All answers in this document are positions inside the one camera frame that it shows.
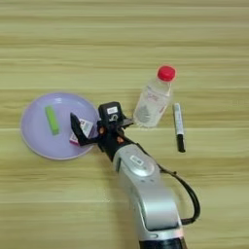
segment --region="black marker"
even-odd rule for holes
[[[183,120],[182,120],[180,104],[175,103],[173,105],[173,110],[174,110],[174,118],[175,118],[175,130],[176,130],[178,151],[185,152]]]

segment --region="water bottle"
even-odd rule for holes
[[[171,97],[171,83],[175,78],[175,69],[170,66],[162,66],[158,76],[144,87],[133,119],[139,126],[155,127],[165,112]]]

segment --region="wooden table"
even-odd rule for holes
[[[142,87],[177,68],[187,153],[176,150],[171,108],[160,126],[127,135],[196,190],[192,249],[249,244],[249,2],[246,0],[0,1],[0,248],[135,249],[133,220],[116,173],[94,148],[50,161],[20,138],[24,108],[68,91],[97,107],[119,100],[131,116]],[[182,217],[193,212],[169,177]]]

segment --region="purple plate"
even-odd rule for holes
[[[45,107],[52,105],[59,124],[59,134],[52,135]],[[27,146],[51,160],[71,160],[86,154],[92,145],[78,147],[69,142],[72,134],[70,113],[93,122],[92,137],[97,135],[98,112],[87,100],[70,93],[55,92],[34,100],[21,118],[21,135]]]

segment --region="black cable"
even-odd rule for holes
[[[127,138],[124,134],[122,134],[121,132],[119,132],[118,130],[116,130],[116,132],[121,136],[121,138],[123,140],[126,140],[127,142],[131,143],[131,144],[135,144],[137,145],[144,154],[146,154],[147,156],[150,157],[150,155],[144,150],[144,148],[139,144],[139,143],[134,143],[132,140],[130,140],[129,138]],[[181,219],[182,225],[189,225],[192,224],[193,222],[196,221],[196,219],[199,217],[200,215],[200,204],[197,198],[197,195],[195,193],[195,191],[191,188],[191,186],[186,183],[180,176],[177,175],[176,171],[170,171],[166,168],[164,168],[163,166],[161,166],[159,163],[157,163],[157,165],[160,168],[160,172],[162,173],[166,173],[169,174],[170,176],[174,177],[176,180],[178,180],[178,182],[181,183],[181,185],[185,188],[185,190],[187,191],[187,193],[189,194],[192,203],[193,203],[193,207],[194,207],[194,215],[191,218],[185,218],[185,219]]]

